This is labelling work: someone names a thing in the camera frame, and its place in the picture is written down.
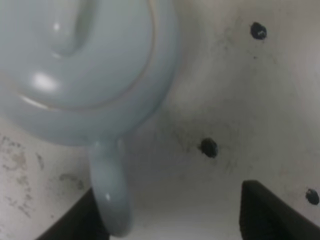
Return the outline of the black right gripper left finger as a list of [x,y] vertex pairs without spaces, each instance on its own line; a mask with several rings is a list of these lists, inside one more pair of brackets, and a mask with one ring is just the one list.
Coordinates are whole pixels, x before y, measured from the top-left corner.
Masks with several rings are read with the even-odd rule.
[[93,190],[84,196],[38,240],[108,240],[110,235],[102,223]]

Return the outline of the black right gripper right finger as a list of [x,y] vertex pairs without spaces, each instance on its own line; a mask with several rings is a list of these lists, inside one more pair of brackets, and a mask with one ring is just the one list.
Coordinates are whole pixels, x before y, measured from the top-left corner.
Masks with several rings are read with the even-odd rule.
[[243,240],[318,240],[320,227],[257,180],[241,185],[239,229]]

